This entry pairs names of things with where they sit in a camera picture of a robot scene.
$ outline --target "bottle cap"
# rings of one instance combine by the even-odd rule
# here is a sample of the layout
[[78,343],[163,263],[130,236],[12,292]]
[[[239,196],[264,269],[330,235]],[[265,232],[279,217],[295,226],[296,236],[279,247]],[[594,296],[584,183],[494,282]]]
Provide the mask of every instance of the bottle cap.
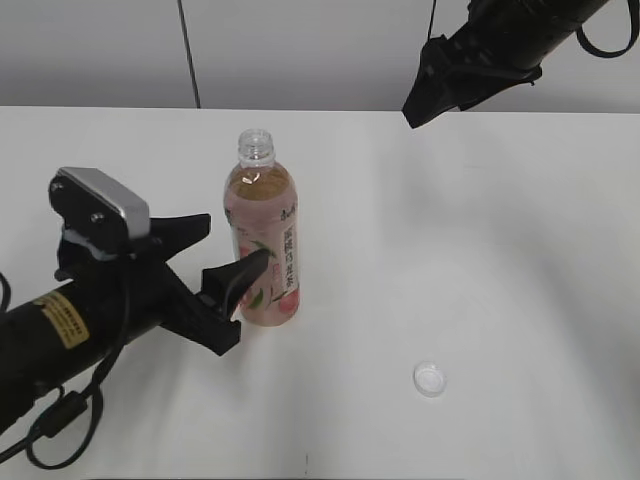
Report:
[[238,159],[242,167],[268,167],[273,165],[276,152],[273,138],[266,130],[245,130],[238,139]]
[[447,378],[433,362],[422,362],[413,371],[413,382],[425,397],[438,397],[447,386]]

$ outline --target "plastic bottle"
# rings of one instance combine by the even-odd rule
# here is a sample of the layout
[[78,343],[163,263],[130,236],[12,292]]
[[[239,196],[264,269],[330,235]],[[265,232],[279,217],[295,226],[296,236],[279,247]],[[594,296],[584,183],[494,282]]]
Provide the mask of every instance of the plastic bottle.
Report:
[[242,299],[241,311],[257,325],[282,325],[293,317],[300,302],[298,195],[289,172],[276,162],[269,132],[243,132],[238,159],[224,193],[236,258],[260,248],[271,253],[266,273]]

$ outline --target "white table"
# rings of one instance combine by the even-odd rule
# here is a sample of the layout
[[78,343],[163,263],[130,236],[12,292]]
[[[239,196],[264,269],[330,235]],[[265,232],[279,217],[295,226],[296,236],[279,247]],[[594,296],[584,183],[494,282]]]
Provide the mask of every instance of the white table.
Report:
[[[297,319],[246,326],[222,358],[151,332],[76,465],[20,456],[0,478],[639,478],[640,116],[451,114],[414,132],[391,113],[1,108],[14,305],[56,285],[63,165],[103,169],[156,216],[211,212],[172,262],[197,289],[232,259],[222,188],[252,126],[299,189]],[[413,384],[427,359],[448,376],[437,399]]]

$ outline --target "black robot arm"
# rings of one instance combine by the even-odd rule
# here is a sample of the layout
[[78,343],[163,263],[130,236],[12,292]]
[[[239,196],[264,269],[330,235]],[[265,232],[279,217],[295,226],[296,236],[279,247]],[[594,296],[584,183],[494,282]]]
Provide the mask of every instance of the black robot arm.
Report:
[[26,449],[36,465],[62,468],[79,454],[48,466],[31,445],[65,428],[88,408],[87,400],[90,440],[102,412],[100,383],[126,343],[156,326],[217,355],[240,341],[240,323],[231,317],[266,270],[269,252],[203,270],[202,290],[194,295],[166,262],[209,234],[209,215],[151,219],[144,200],[96,169],[60,169],[49,192],[64,221],[55,277],[70,281],[0,312],[0,433],[36,399],[56,388],[63,392],[67,380],[102,362],[83,392],[62,395],[23,442],[0,453],[0,463]]
[[451,38],[429,39],[420,55],[416,81],[402,109],[419,127],[447,110],[467,110],[507,88],[533,83],[541,62],[573,33],[593,55],[614,58],[635,44],[640,2],[627,0],[631,38],[626,48],[603,52],[582,24],[608,0],[471,0],[469,18]]

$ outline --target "screw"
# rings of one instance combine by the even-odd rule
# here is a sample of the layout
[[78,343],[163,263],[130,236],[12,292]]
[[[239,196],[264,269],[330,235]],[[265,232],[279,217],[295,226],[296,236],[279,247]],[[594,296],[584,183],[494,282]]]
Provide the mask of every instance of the screw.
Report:
[[104,221],[104,214],[100,212],[92,213],[89,219],[91,223],[102,223]]

